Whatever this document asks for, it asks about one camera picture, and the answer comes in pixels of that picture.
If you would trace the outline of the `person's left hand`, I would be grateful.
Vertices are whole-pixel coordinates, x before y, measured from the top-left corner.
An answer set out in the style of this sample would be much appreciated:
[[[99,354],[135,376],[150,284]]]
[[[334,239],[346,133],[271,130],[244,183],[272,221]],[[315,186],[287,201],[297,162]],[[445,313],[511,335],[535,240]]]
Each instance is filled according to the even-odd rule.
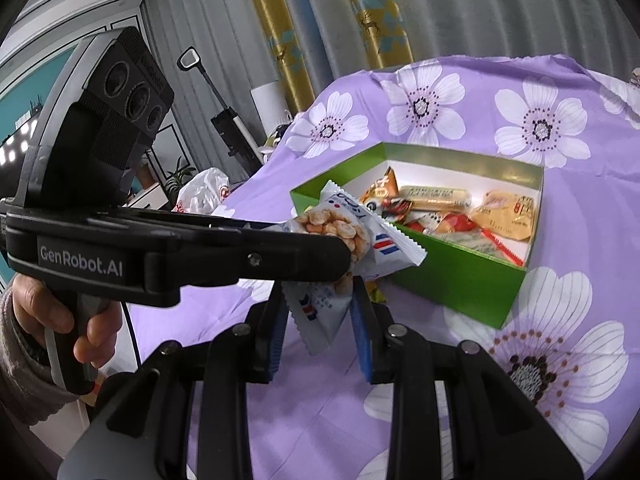
[[[13,311],[21,328],[42,346],[44,330],[68,334],[74,327],[74,318],[50,293],[43,283],[29,276],[16,274],[11,285]],[[95,368],[106,364],[115,354],[117,334],[122,328],[122,308],[110,301],[107,308],[90,318],[85,335],[74,345],[74,356],[82,364]]]

